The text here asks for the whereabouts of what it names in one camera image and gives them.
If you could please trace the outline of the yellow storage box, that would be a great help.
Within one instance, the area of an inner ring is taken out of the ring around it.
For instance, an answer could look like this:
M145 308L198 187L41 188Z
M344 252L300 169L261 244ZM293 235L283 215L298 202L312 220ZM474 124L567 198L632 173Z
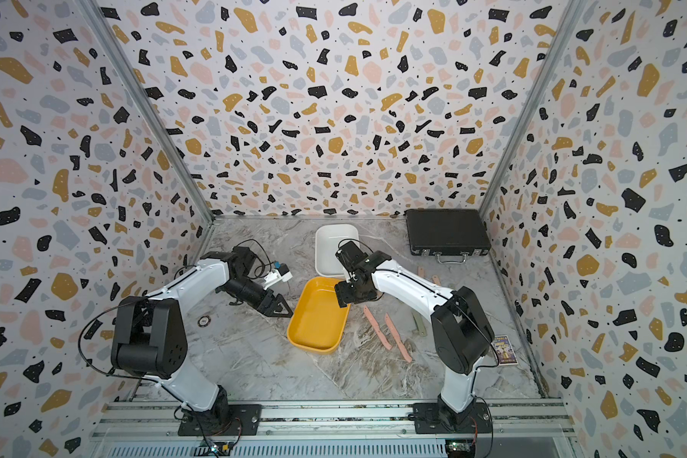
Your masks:
M339 282L316 277L306 283L286 332L292 345L322 355L339 347L349 313L347 307L339 306L335 291Z

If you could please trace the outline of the white storage box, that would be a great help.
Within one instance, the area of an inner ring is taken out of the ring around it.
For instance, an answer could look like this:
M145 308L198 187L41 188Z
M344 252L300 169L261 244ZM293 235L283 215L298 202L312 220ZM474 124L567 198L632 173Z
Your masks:
M345 242L358 242L358 229L352 224L327 224L315 235L315 270L319 276L347 280L345 267L336 252Z

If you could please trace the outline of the long pink fruit knife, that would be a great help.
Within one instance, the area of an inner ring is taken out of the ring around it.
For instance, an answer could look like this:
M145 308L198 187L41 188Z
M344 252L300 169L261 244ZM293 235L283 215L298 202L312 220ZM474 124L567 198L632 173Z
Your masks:
M375 317L371 313L370 309L366 305L364 305L363 311L364 311L364 316L366 316L366 320L368 320L368 322L370 323L372 329L374 330L374 332L377 335L381 344L384 346L384 348L387 351L390 351L392 349L392 345L391 345L391 343L389 343L389 340L387 339L387 337L385 337L385 334L383 334L383 331L381 330L378 321L375 319Z

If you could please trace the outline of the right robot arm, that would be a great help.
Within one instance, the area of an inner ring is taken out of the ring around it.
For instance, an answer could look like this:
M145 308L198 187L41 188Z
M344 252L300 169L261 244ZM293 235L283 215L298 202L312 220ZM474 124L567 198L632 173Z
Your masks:
M347 279L335 286L340 307L389 295L431 324L445 379L437 401L425 403L414 412L419 428L430 433L474 426L477 371L486 366L488 355L500 363L492 326L476 294L467 287L448 289L424 280L382 251L364 253L352 240L340 245L336 258L347 271Z

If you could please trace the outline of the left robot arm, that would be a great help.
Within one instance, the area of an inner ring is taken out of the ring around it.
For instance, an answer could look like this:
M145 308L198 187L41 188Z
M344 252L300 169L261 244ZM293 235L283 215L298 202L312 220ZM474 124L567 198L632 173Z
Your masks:
M257 256L246 246L208 252L171 284L143 297L128 297L114 321L111 364L149 379L181 403L187 418L221 431L234 420L225 389L207 379L188 356L185 314L206 296L224 292L263 316L290 318L292 309L272 286L292 279L284 263L270 263L260 284L252 274Z

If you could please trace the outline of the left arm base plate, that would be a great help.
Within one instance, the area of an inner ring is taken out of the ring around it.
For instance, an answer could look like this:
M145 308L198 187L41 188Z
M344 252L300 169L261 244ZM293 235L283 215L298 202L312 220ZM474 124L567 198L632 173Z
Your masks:
M183 437L221 436L225 434L255 436L261 420L260 404L232 404L223 406L220 413L212 410L191 412L183 410L177 435Z

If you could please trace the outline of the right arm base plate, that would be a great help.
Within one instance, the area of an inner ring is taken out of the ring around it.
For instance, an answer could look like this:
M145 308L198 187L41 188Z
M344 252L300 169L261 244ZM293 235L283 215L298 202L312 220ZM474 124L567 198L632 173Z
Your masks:
M487 405L472 402L462 412L455 412L447 405L437 403L416 403L408 420L414 423L417 434L470 434L491 433L492 414Z

